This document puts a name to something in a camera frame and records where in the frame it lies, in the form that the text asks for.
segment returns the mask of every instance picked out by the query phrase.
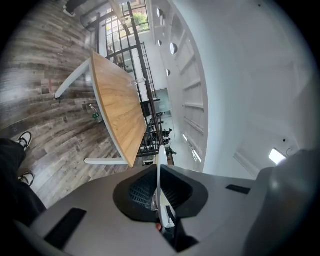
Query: tree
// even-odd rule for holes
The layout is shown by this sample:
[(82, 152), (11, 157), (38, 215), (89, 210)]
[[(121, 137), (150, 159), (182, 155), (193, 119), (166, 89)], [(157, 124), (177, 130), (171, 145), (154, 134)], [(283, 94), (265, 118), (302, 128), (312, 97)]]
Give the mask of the tree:
[[(146, 16), (144, 16), (142, 13), (140, 12), (135, 12), (133, 14), (133, 19), (134, 19), (134, 23), (136, 26), (138, 26), (141, 23), (146, 23), (148, 22), (148, 19)], [(143, 24), (143, 25), (139, 25), (141, 30), (147, 30), (149, 28), (148, 24)]]

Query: black slot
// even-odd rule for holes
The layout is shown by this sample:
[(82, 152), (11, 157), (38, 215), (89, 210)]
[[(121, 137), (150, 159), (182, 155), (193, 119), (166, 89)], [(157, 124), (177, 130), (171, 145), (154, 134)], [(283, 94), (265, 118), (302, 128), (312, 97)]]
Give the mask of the black slot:
[(243, 187), (243, 186), (237, 186), (237, 185), (229, 185), (226, 187), (227, 190), (232, 190), (241, 194), (248, 195), (251, 188)]
[(44, 238), (49, 244), (62, 250), (84, 216), (86, 211), (82, 209), (72, 208), (50, 233)]

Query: person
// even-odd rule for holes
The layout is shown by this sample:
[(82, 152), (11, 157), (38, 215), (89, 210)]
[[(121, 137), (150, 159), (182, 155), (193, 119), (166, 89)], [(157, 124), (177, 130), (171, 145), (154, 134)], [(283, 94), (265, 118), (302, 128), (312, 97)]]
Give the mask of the person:
[(66, 5), (63, 6), (63, 12), (71, 18), (76, 16), (75, 9), (83, 5), (88, 0), (69, 0)]
[(31, 171), (18, 177), (18, 170), (26, 158), (32, 134), (24, 132), (17, 142), (0, 138), (0, 188), (2, 206), (11, 220), (19, 221), (26, 226), (46, 210), (45, 205), (30, 188), (34, 181)]

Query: black pants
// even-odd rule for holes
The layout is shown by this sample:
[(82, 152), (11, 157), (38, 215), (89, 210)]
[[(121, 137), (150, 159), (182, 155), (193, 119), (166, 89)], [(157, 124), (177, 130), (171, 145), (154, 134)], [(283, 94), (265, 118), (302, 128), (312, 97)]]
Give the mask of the black pants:
[(65, 5), (66, 11), (72, 14), (77, 7), (79, 7), (80, 5), (83, 5), (87, 1), (88, 0), (69, 0)]
[(18, 169), (25, 158), (26, 152), (20, 144), (0, 138), (2, 210), (9, 218), (29, 226), (46, 207), (27, 184), (18, 181)]

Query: sneaker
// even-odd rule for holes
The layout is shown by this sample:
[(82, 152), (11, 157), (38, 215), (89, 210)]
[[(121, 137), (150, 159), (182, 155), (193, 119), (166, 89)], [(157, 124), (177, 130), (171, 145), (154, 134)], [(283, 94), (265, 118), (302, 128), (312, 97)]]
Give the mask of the sneaker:
[(70, 12), (68, 12), (66, 9), (64, 9), (63, 12), (64, 12), (64, 14), (68, 15), (68, 16), (71, 17), (71, 18), (76, 17), (76, 14), (75, 14), (74, 12), (73, 12), (73, 13), (70, 13)]
[(19, 139), (17, 140), (17, 143), (19, 143), (23, 147), (24, 151), (26, 151), (30, 145), (31, 140), (32, 140), (31, 132), (26, 131), (19, 137)]
[(31, 187), (31, 185), (34, 183), (35, 175), (32, 173), (32, 171), (27, 171), (23, 175), (21, 175), (18, 180)]

